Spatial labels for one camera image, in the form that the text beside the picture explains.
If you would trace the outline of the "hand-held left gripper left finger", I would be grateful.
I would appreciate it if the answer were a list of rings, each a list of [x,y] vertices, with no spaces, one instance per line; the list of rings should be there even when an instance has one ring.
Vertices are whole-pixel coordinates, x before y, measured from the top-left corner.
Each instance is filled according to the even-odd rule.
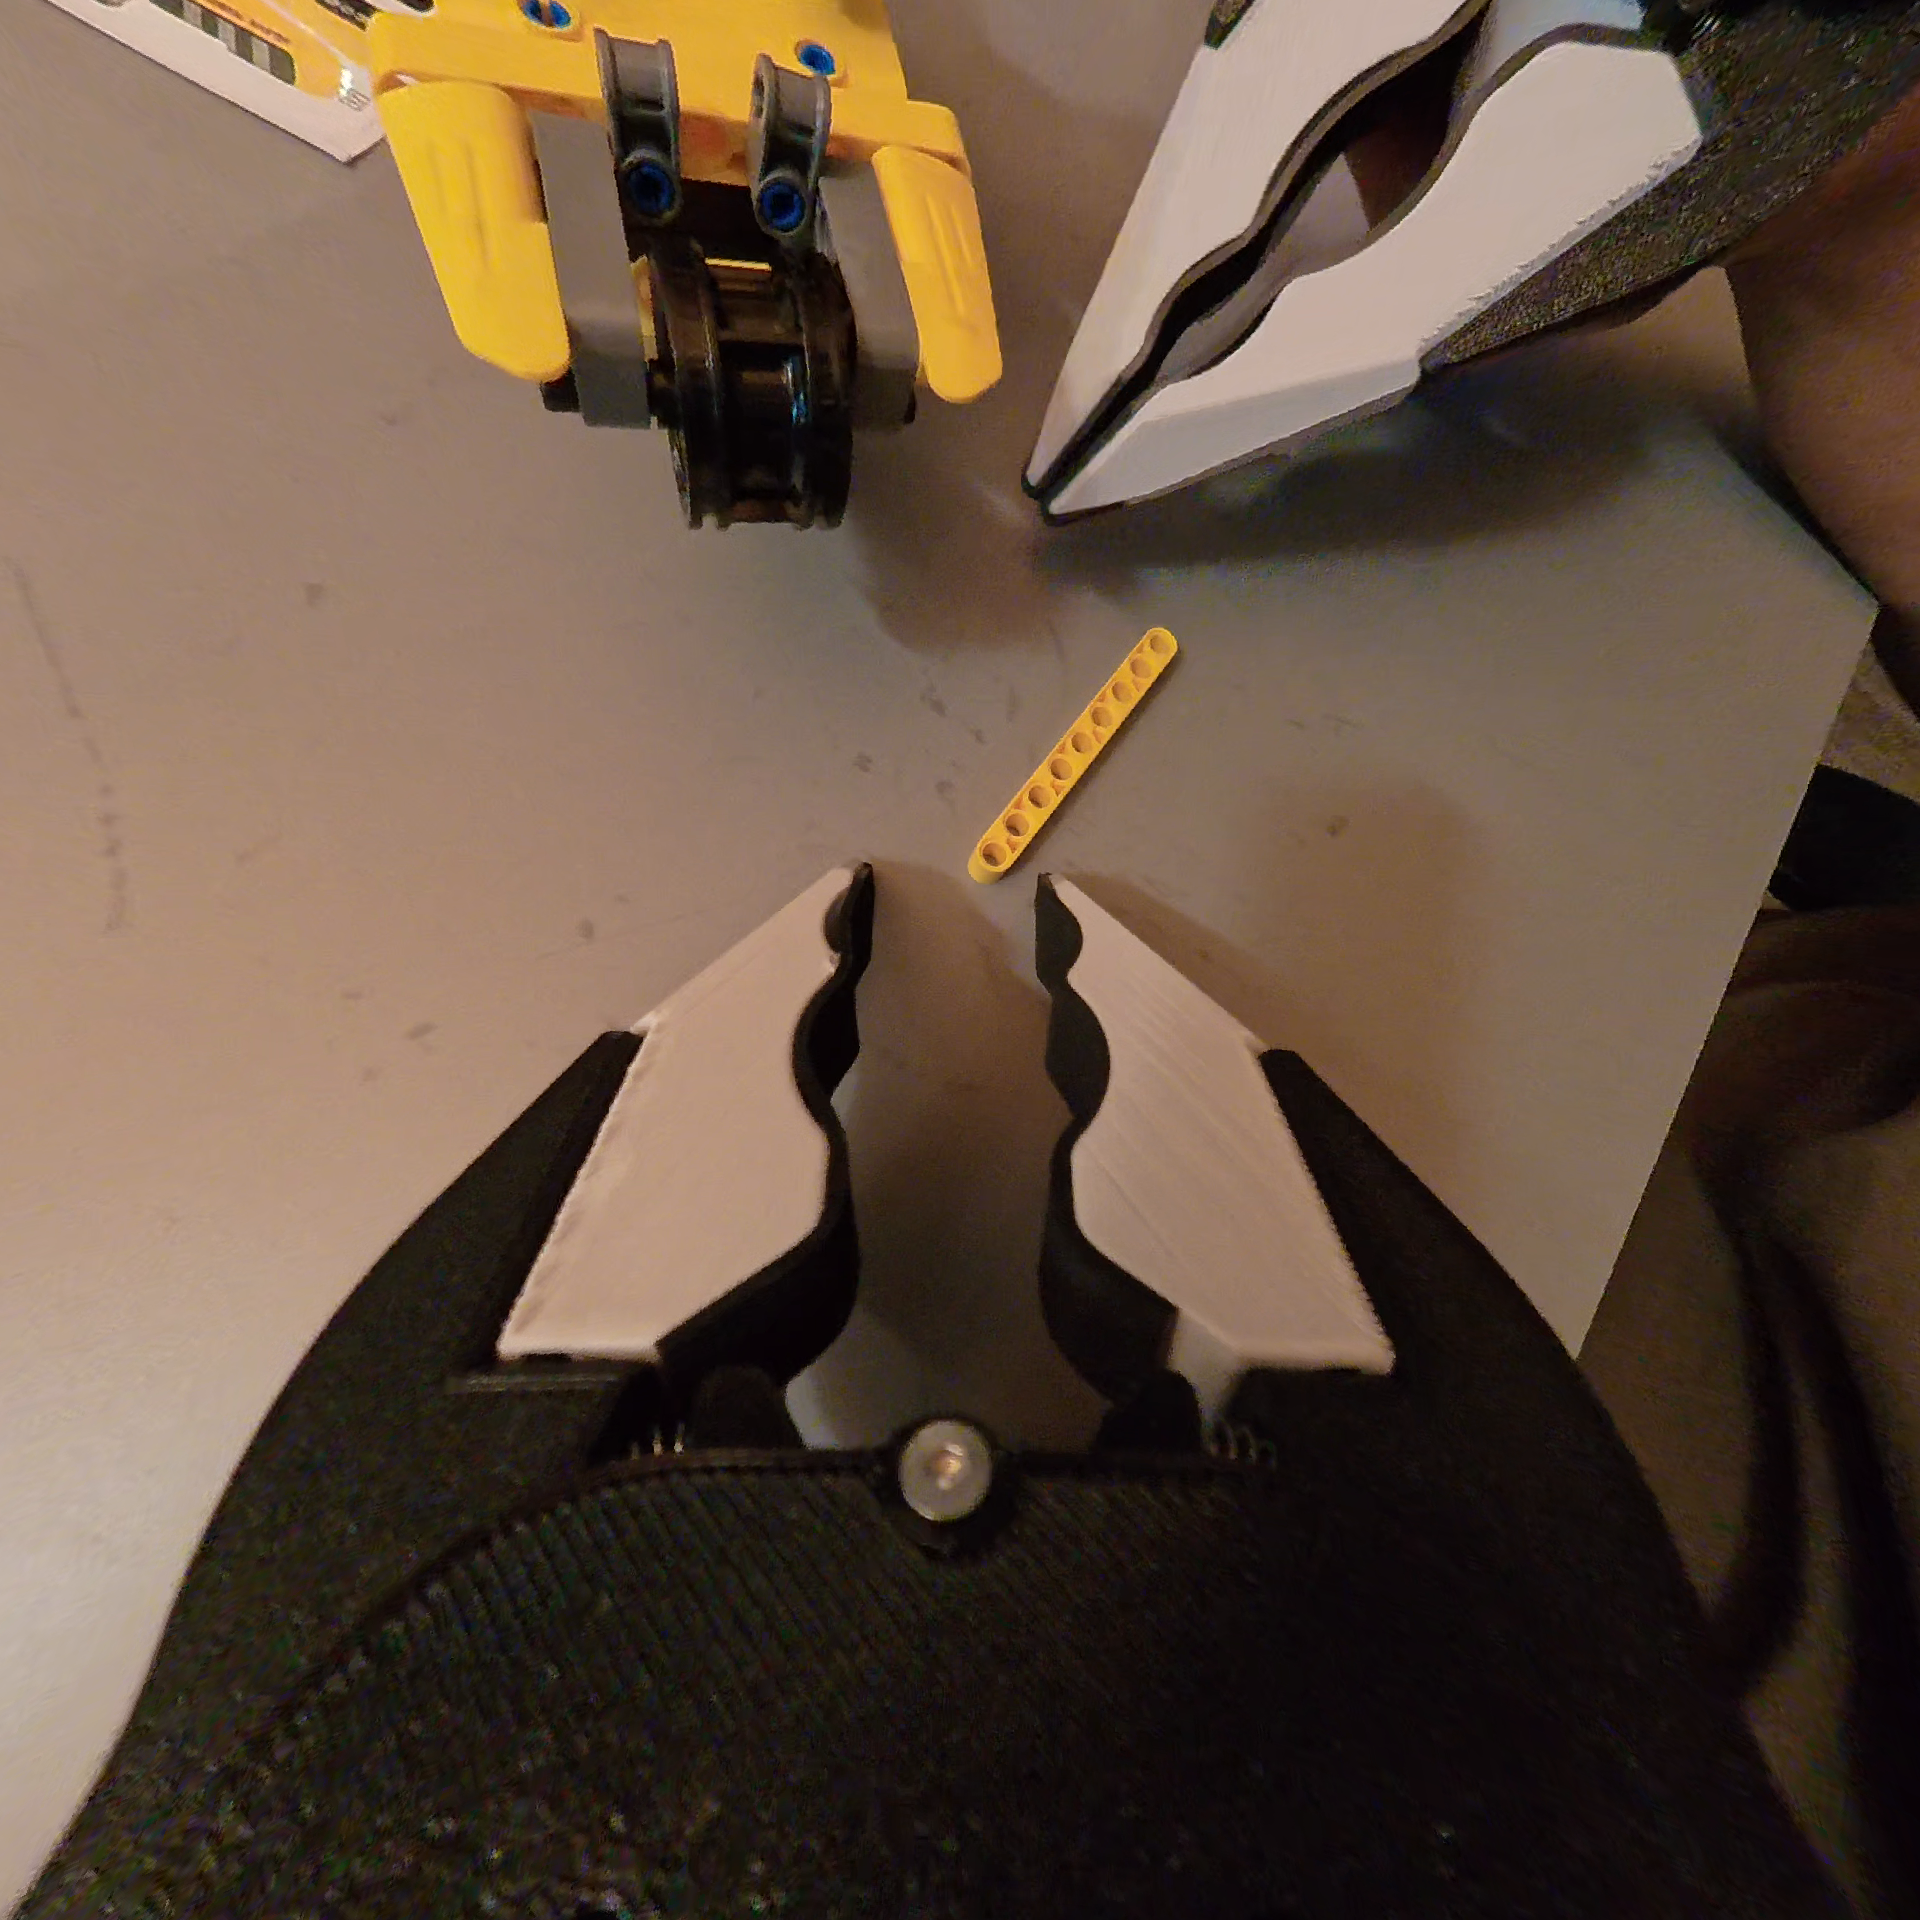
[[[858,1299],[848,1139],[873,867],[829,868],[632,1029],[496,1334],[516,1382],[641,1379],[675,1425],[791,1425]]]

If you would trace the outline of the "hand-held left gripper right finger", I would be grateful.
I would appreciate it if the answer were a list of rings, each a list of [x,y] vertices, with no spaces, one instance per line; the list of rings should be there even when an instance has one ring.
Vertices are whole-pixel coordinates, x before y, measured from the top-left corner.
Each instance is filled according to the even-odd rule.
[[[1081,884],[1036,891],[1047,1168],[1040,1308],[1111,1414],[1201,1429],[1259,1375],[1385,1380],[1396,1353],[1264,1068],[1264,1045]]]

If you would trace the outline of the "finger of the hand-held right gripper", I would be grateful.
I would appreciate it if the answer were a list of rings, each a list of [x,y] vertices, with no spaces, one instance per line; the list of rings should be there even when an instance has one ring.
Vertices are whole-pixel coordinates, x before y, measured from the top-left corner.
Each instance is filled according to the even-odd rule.
[[[1047,401],[1025,471],[1033,497],[1063,497],[1143,396],[1236,345],[1273,294],[1267,263],[1337,155],[1343,117],[1479,11],[1215,5]]]
[[[1676,71],[1576,30],[1467,27],[1347,112],[1267,263],[1276,287],[1252,324],[1143,396],[1044,513],[1164,495],[1384,411],[1419,383],[1427,347],[1689,157],[1698,131]],[[1355,112],[1451,56],[1437,153],[1380,220],[1354,220],[1328,180],[1354,173]]]

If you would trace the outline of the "yellow perforated brick beam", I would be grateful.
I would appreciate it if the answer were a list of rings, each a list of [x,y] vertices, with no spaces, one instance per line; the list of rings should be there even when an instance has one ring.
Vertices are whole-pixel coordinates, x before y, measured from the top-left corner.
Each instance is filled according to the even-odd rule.
[[[1104,751],[1132,718],[1149,702],[1155,688],[1179,660],[1181,645],[1171,629],[1146,630],[1116,669],[1077,712],[1071,726],[1023,780],[1009,803],[999,807],[987,829],[968,857],[968,876],[992,884],[1007,878],[1044,835],[1072,790],[1089,780]]]

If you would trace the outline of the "yellow grey brick toy vehicle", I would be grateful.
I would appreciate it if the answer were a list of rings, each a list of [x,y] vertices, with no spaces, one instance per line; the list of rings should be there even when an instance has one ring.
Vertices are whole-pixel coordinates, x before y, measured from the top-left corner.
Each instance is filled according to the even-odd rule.
[[[885,5],[433,5],[376,108],[461,345],[666,432],[689,526],[836,526],[855,439],[972,401],[1001,339],[956,117]]]

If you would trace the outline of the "person's right forearm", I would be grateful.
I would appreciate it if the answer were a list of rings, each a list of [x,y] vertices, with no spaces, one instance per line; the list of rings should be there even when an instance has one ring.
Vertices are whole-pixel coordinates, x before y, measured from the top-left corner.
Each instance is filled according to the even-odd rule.
[[[1919,94],[1725,257],[1768,446],[1884,609],[1919,614]]]

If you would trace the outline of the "person's leg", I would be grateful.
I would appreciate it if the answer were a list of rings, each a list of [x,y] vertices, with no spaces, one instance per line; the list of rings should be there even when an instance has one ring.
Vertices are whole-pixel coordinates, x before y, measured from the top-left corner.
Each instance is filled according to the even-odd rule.
[[[1676,1139],[1818,1403],[1861,1644],[1916,1646],[1916,907],[1762,918]]]

